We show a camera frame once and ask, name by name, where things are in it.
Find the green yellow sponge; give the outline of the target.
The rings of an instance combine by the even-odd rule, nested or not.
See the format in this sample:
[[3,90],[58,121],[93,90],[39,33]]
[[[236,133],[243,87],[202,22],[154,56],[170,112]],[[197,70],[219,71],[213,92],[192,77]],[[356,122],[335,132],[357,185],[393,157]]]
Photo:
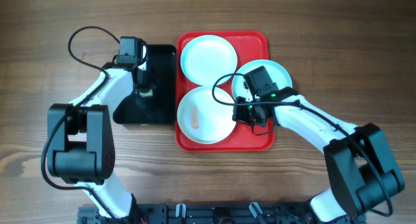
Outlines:
[[153,90],[148,90],[146,92],[140,92],[141,97],[151,97],[153,95]]

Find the white plate with stain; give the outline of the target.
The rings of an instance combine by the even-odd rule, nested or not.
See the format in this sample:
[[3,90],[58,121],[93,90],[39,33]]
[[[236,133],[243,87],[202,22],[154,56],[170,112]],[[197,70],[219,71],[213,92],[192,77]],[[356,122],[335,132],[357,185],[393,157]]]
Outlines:
[[232,97],[224,90],[200,86],[180,100],[177,122],[182,133],[196,143],[212,144],[226,139],[236,126]]

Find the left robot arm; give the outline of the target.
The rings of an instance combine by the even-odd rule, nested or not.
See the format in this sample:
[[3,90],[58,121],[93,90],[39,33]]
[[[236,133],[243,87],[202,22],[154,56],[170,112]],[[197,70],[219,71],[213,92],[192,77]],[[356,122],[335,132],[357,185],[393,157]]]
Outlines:
[[140,66],[107,63],[82,96],[48,110],[42,176],[58,190],[84,191],[102,223],[146,222],[134,195],[114,172],[111,117],[121,115],[135,123],[140,109],[121,104],[141,90],[150,90],[153,82],[153,70],[147,62]]

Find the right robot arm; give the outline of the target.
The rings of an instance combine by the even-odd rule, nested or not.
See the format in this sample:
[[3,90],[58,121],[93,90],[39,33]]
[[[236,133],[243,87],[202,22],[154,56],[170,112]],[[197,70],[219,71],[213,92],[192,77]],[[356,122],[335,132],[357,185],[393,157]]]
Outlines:
[[356,220],[373,212],[390,217],[392,196],[404,187],[404,178],[385,134],[377,125],[358,127],[313,106],[303,95],[276,92],[234,103],[236,119],[248,123],[272,120],[299,134],[324,155],[330,188],[311,198],[307,215],[329,223],[345,216]]

